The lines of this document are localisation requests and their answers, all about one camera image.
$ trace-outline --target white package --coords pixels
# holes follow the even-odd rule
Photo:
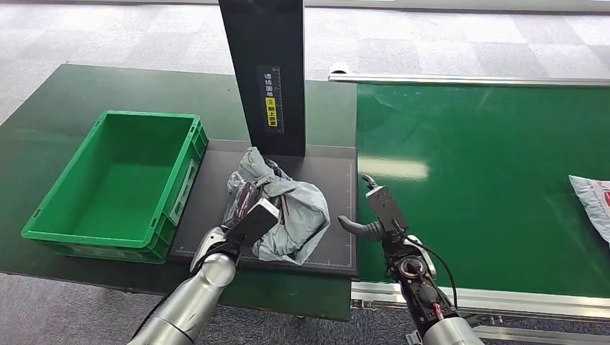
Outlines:
[[[570,175],[570,183],[581,200],[589,220],[606,242],[610,243],[610,181]]]

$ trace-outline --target black mat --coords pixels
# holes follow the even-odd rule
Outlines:
[[[227,179],[237,169],[249,146],[249,142],[210,140],[168,260],[190,262],[202,236],[220,224],[229,202]],[[337,216],[344,214],[355,218],[356,149],[308,145],[305,157],[269,158],[295,180],[313,183],[323,192],[329,206],[331,226],[302,266],[288,262],[262,262],[254,258],[250,251],[244,252],[242,265],[355,277],[358,274],[355,237],[341,228]]]

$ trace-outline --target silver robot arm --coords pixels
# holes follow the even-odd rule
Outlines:
[[[182,282],[136,331],[128,345],[193,345],[222,291],[233,281],[241,246],[251,246],[278,222],[278,209],[260,199],[232,229],[215,227],[201,240]]]

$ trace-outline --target metal frame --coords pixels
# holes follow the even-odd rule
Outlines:
[[[441,290],[451,299],[449,287]],[[364,307],[405,308],[400,285],[383,282],[352,282],[352,300]],[[460,312],[500,316],[552,318],[567,321],[610,320],[610,298],[542,293],[457,289]]]
[[[610,336],[596,336],[581,333],[566,333],[553,331],[537,331],[508,327],[479,326],[473,328],[475,334],[482,339],[498,339],[510,341],[529,341],[536,344],[561,345],[600,345],[610,344]]]
[[[170,4],[218,4],[218,0],[76,0],[82,2],[128,2]],[[607,12],[608,1],[599,0],[305,0],[305,6],[374,8],[374,9],[427,9],[466,11],[555,11],[555,12]]]
[[[445,83],[469,85],[524,85],[524,86],[610,86],[608,79],[521,79],[456,75],[389,75],[389,74],[359,74],[331,73],[329,81],[346,83]]]

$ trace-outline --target floor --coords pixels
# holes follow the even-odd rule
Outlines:
[[[604,16],[306,9],[305,74],[324,80],[342,61],[359,73],[610,78],[609,32]],[[216,6],[0,1],[0,124],[61,63],[232,73]],[[0,275],[0,345],[124,344],[156,300]],[[521,326],[610,334],[603,324]],[[201,344],[405,344],[411,329],[404,310],[353,310],[337,323],[220,307]]]

